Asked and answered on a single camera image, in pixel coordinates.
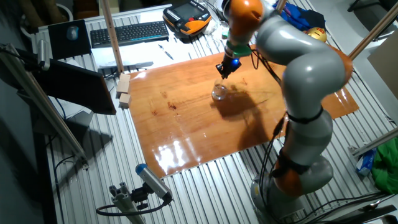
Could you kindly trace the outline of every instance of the black keyboard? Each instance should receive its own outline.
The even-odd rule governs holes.
[[[169,32],[164,21],[146,22],[122,27],[115,27],[119,46],[138,44],[154,40],[167,40]],[[107,29],[92,30],[90,32],[93,48],[110,47],[111,40]]]

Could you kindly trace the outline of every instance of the wooden board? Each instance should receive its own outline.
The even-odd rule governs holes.
[[[279,85],[251,58],[223,82],[228,95],[213,101],[223,54],[131,74],[130,111],[147,165],[159,176],[267,142],[285,113]],[[284,66],[271,64],[282,77]],[[333,118],[358,109],[346,88],[322,103]]]

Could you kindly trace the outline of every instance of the green bag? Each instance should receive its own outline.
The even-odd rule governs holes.
[[[372,167],[376,187],[398,194],[398,138],[378,147]]]

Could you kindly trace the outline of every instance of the black monitor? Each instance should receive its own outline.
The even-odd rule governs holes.
[[[37,63],[37,54],[17,51],[24,59]],[[32,73],[49,96],[85,106],[94,113],[116,114],[104,77],[98,72],[50,59],[49,70]],[[21,88],[19,84],[10,84]]]

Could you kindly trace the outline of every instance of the aluminum profile table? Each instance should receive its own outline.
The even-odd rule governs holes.
[[[304,9],[314,10],[306,0],[290,2]],[[114,14],[115,26],[137,24],[141,13],[162,10],[165,7],[167,6]],[[91,30],[106,28],[103,17],[85,21],[88,33]],[[32,35],[34,52],[36,51],[35,43],[40,39],[50,42],[46,27],[41,27],[39,33]],[[338,48],[333,37],[328,36],[328,40],[328,44]],[[223,44],[224,42],[219,46],[211,44],[208,48],[205,36],[191,38],[190,44],[175,42],[176,47],[183,50],[182,54],[186,54],[187,60],[223,52]],[[77,56],[74,59],[82,67],[98,71],[91,54]],[[303,203],[303,210],[296,213],[298,218],[304,217],[330,200],[357,197],[377,191],[371,177],[361,179],[357,175],[356,161],[349,148],[363,147],[367,142],[393,130],[395,125],[384,117],[377,106],[380,103],[371,97],[372,93],[367,91],[365,85],[357,74],[353,74],[347,84],[346,87],[357,102],[359,110],[333,120],[333,137],[322,154],[331,162],[335,176],[322,189],[299,198]],[[111,96],[117,108],[116,115],[95,114],[83,140],[83,148],[90,168],[84,170],[79,161],[71,160],[57,169],[59,199],[53,169],[50,169],[58,223],[129,223],[125,217],[103,217],[95,213],[96,208],[112,204],[111,195],[108,192],[110,185],[118,185],[124,181],[130,189],[142,186],[142,180],[134,171],[137,164],[145,162],[136,129],[130,111],[118,108],[115,95],[116,88],[113,88]],[[274,148],[276,151],[281,148],[279,141],[275,141]],[[48,146],[47,153],[49,166],[53,168],[63,158],[70,156],[72,151],[61,139],[55,139]],[[146,222],[259,223],[249,188],[252,179],[260,172],[263,157],[264,147],[260,145],[163,178],[165,184],[173,192],[175,200],[171,206],[144,215]],[[271,162],[274,163],[275,160],[276,153],[272,153]],[[148,203],[150,208],[154,208],[159,206],[161,201],[155,195],[151,195]],[[338,204],[333,203],[325,209],[336,206]]]

